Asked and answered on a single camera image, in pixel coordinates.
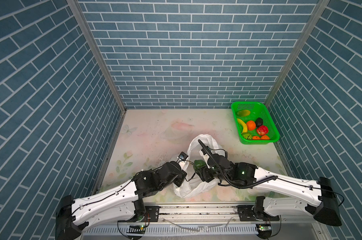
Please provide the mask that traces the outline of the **green plastic basket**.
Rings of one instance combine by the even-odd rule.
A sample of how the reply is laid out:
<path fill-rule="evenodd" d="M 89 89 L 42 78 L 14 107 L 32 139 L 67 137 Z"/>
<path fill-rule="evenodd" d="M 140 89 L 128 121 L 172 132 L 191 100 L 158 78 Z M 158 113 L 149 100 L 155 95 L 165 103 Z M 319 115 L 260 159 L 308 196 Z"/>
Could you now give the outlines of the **green plastic basket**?
<path fill-rule="evenodd" d="M 259 102 L 231 104 L 239 141 L 244 145 L 276 143 L 280 134 L 266 106 Z"/>

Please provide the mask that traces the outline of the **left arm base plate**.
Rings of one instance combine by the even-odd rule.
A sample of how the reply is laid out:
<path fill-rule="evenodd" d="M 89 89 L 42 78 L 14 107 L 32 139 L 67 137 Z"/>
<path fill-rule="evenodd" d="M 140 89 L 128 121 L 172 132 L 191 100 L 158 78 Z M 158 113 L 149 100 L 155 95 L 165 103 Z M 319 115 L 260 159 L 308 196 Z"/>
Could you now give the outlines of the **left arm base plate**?
<path fill-rule="evenodd" d="M 135 215 L 131 219 L 133 222 L 158 222 L 160 215 L 160 206 L 145 206 L 139 207 L 138 210 L 135 210 Z"/>

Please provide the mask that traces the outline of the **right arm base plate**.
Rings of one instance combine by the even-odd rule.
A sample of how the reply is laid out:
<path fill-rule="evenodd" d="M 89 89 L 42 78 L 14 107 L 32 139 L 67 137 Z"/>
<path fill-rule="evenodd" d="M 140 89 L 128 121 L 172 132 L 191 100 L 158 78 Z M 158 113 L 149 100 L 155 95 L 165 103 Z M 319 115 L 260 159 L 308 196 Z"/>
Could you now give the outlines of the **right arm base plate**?
<path fill-rule="evenodd" d="M 265 221 L 265 222 L 274 222 L 280 221 L 279 216 L 271 216 L 268 215 L 264 211 L 264 207 L 257 207 L 251 205 L 239 205 L 237 206 L 237 212 L 239 215 L 239 219 L 241 222 L 249 222 L 249 221 Z"/>

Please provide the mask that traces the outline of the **dark avocado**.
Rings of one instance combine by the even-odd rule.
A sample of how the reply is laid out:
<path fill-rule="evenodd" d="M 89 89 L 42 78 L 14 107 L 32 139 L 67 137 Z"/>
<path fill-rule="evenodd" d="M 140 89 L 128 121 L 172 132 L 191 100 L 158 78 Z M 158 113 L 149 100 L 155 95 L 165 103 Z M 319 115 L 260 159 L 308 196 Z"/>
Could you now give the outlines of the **dark avocado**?
<path fill-rule="evenodd" d="M 261 126 L 263 126 L 263 119 L 262 118 L 257 118 L 255 121 L 256 127 L 259 128 Z"/>

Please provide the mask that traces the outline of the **red apple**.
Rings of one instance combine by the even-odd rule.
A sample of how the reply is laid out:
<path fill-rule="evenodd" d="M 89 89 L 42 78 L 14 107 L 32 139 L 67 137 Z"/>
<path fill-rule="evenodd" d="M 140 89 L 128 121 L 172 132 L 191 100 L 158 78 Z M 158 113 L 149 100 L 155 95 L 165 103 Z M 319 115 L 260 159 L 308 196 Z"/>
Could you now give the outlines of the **red apple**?
<path fill-rule="evenodd" d="M 256 132 L 259 136 L 264 136 L 268 134 L 269 129 L 267 126 L 261 125 L 257 128 Z"/>

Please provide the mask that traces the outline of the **white plastic bag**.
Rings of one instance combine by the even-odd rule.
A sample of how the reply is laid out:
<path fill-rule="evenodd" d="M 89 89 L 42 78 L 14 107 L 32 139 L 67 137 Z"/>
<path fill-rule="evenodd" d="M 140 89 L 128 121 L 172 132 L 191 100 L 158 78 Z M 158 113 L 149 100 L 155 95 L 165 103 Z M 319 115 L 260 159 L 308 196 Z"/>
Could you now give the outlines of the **white plastic bag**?
<path fill-rule="evenodd" d="M 221 145 L 219 145 L 211 135 L 201 134 L 191 141 L 186 152 L 188 155 L 186 162 L 181 161 L 179 163 L 181 169 L 187 173 L 187 177 L 180 187 L 177 187 L 176 184 L 173 184 L 174 193 L 176 196 L 183 199 L 191 198 L 201 193 L 207 192 L 213 187 L 217 186 L 219 183 L 219 179 L 216 178 L 213 178 L 213 180 L 211 180 L 209 183 L 203 182 L 197 174 L 194 175 L 193 179 L 187 182 L 187 180 L 189 180 L 195 173 L 193 169 L 194 165 L 191 166 L 191 163 L 194 163 L 195 160 L 202 160 L 202 162 L 207 165 L 207 159 L 205 159 L 202 153 L 200 153 L 202 146 L 198 140 L 201 140 L 207 147 L 210 147 L 213 154 L 217 153 L 219 155 L 224 155 L 224 150 L 222 150 Z"/>

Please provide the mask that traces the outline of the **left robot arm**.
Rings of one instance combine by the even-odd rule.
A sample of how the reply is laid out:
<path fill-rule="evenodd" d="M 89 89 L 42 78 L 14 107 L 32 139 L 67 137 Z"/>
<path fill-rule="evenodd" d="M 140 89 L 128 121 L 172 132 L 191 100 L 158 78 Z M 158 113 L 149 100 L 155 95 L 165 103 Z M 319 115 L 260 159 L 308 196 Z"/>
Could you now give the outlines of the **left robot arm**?
<path fill-rule="evenodd" d="M 85 198 L 61 198 L 56 210 L 55 238 L 75 240 L 83 231 L 116 221 L 141 220 L 147 213 L 143 199 L 171 184 L 181 186 L 187 173 L 179 163 L 167 162 L 154 170 L 138 172 L 125 183 Z"/>

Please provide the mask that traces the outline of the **dark green cucumber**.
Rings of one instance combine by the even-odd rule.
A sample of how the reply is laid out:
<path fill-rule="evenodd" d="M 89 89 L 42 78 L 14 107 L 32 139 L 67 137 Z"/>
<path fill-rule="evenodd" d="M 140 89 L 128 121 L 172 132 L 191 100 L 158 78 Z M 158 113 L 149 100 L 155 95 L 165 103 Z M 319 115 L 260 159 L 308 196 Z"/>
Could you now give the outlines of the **dark green cucumber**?
<path fill-rule="evenodd" d="M 204 160 L 195 160 L 193 163 L 193 169 L 196 174 L 201 174 L 204 169 L 207 168 L 207 164 Z"/>

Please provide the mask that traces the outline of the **green custard apple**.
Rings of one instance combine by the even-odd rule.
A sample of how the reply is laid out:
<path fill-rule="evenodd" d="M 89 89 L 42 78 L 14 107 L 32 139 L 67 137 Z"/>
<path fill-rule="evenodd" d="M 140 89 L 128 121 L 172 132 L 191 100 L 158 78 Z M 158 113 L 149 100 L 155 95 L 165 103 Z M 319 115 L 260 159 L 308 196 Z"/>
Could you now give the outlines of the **green custard apple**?
<path fill-rule="evenodd" d="M 253 135 L 250 133 L 243 133 L 242 137 L 246 140 L 252 140 L 253 139 Z"/>

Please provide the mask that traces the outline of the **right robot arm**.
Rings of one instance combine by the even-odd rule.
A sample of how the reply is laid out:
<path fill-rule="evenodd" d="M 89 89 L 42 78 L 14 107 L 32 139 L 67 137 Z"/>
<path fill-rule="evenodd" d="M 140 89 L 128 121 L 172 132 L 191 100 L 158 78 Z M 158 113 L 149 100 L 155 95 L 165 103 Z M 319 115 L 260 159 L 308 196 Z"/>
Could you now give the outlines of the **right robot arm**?
<path fill-rule="evenodd" d="M 339 212 L 342 203 L 337 200 L 339 194 L 334 191 L 328 178 L 321 177 L 316 181 L 295 179 L 253 164 L 233 163 L 218 154 L 212 157 L 205 155 L 203 160 L 194 161 L 193 169 L 206 183 L 217 180 L 219 186 L 226 182 L 227 187 L 271 191 L 295 199 L 295 206 L 287 207 L 272 203 L 263 196 L 257 198 L 253 212 L 259 219 L 300 210 L 322 224 L 333 227 L 342 225 Z"/>

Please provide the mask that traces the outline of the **green yellow mango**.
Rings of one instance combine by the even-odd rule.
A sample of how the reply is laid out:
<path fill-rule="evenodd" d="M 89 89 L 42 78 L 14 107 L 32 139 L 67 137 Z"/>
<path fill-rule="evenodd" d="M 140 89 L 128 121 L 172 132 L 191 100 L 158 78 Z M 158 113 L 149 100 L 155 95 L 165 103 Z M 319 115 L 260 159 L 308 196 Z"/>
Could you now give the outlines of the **green yellow mango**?
<path fill-rule="evenodd" d="M 238 117 L 247 117 L 251 114 L 251 111 L 249 110 L 241 110 L 236 113 Z"/>

